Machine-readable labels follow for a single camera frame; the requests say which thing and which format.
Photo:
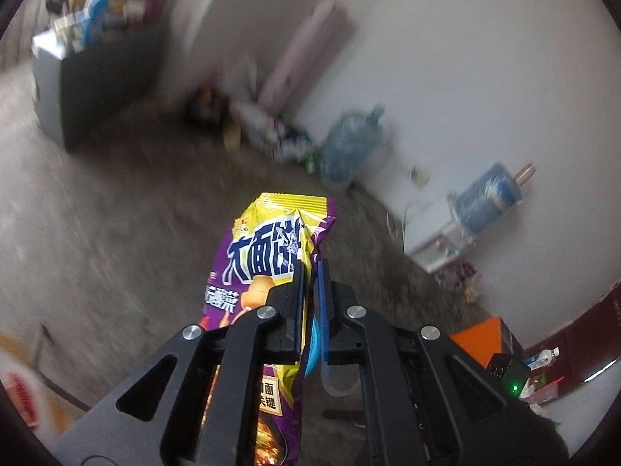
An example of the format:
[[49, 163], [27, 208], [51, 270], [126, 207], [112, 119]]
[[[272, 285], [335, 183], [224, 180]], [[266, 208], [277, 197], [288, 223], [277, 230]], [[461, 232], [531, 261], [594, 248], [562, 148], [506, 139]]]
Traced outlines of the trash pile by wall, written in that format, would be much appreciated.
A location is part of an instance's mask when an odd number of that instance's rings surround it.
[[303, 129], [270, 115], [252, 101], [236, 100], [214, 89], [197, 89], [182, 111], [189, 129], [221, 138], [227, 151], [243, 142], [278, 164], [317, 171], [316, 145]]

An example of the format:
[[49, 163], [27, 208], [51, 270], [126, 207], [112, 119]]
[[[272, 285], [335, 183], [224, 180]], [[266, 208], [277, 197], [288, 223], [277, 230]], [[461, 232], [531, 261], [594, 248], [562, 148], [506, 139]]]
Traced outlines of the blue water dispenser bottle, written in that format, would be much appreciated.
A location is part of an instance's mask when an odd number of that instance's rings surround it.
[[473, 236], [479, 236], [521, 200], [520, 186], [513, 175], [503, 164], [495, 163], [467, 190], [454, 197], [453, 208], [460, 224]]

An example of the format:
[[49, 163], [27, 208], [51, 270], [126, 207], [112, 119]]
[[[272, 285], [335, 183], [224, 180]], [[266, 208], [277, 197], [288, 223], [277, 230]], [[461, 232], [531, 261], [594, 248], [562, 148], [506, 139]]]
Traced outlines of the orange box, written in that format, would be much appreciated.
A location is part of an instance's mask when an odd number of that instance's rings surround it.
[[522, 345], [499, 316], [492, 316], [451, 334], [451, 339], [483, 367], [488, 366], [495, 353], [517, 356], [519, 359], [524, 354]]

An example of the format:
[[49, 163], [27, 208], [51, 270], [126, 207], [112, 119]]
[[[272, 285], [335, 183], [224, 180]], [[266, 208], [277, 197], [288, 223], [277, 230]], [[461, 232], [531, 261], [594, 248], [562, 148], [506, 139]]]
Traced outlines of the pink rolled mat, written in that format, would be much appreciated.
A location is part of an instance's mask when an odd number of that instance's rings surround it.
[[259, 105], [272, 115], [297, 111], [355, 34], [356, 25], [342, 3], [319, 1], [275, 62], [261, 87]]

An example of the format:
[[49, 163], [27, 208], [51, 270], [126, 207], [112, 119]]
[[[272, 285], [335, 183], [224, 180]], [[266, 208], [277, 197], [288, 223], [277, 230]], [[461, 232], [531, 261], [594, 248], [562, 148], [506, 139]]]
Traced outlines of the grey cabinet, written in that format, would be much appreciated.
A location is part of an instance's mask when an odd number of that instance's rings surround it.
[[39, 127], [71, 150], [103, 120], [158, 82], [165, 46], [161, 25], [68, 53], [53, 31], [33, 39], [31, 72]]

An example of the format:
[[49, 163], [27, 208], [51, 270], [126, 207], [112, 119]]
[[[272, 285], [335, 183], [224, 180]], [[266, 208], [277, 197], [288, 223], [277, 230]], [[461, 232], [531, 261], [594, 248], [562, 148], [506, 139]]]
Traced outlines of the empty blue water jug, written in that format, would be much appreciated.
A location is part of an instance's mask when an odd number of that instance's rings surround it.
[[334, 124], [318, 151], [318, 172], [333, 190], [347, 190], [366, 161], [383, 143], [381, 104], [370, 111], [347, 111]]

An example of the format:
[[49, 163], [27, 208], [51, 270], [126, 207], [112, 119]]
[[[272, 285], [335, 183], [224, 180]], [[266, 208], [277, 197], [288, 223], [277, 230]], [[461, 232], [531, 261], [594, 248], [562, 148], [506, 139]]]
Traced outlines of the white water dispenser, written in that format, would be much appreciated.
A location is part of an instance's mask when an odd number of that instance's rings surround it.
[[475, 237], [458, 219], [454, 198], [448, 196], [406, 222], [403, 242], [404, 254], [431, 275], [463, 256]]

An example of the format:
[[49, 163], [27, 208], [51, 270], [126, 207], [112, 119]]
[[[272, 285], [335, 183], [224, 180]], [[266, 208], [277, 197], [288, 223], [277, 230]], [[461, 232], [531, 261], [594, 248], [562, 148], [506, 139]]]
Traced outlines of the purple yellow snack bag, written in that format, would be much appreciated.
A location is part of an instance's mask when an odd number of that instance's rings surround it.
[[[224, 236], [207, 279], [200, 326], [214, 330], [235, 324], [267, 303], [272, 288], [294, 280], [303, 266], [304, 290], [316, 275], [319, 247], [336, 221], [332, 198], [263, 193], [235, 219]], [[302, 438], [304, 371], [309, 355], [312, 318], [304, 299], [302, 359], [293, 365], [263, 367], [257, 465], [296, 465]]]

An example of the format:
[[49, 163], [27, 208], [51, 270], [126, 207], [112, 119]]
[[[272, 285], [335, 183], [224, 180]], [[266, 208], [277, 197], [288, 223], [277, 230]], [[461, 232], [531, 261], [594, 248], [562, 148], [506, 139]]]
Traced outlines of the blue plastic basket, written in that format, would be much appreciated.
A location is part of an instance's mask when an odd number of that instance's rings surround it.
[[304, 376], [309, 377], [321, 358], [321, 331], [316, 318], [312, 318], [310, 327], [309, 355], [307, 356]]

